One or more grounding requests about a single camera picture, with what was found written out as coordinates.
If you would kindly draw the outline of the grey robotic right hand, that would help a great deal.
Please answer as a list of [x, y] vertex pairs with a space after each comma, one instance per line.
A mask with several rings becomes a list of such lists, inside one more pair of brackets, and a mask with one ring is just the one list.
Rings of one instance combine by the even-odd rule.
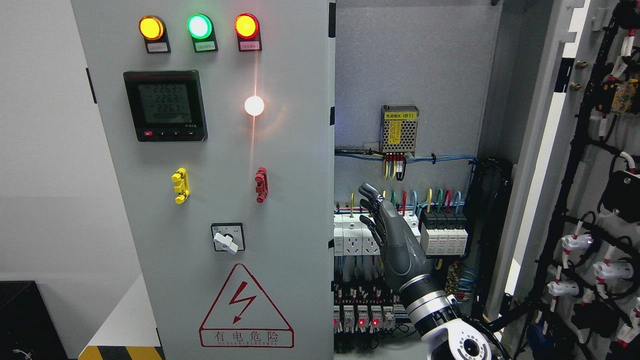
[[427, 276], [433, 262], [426, 257], [419, 240], [393, 203], [368, 183], [362, 183], [358, 191], [364, 196], [359, 204], [373, 218], [362, 215], [360, 220], [378, 244], [387, 285], [394, 292], [401, 292], [415, 278]]

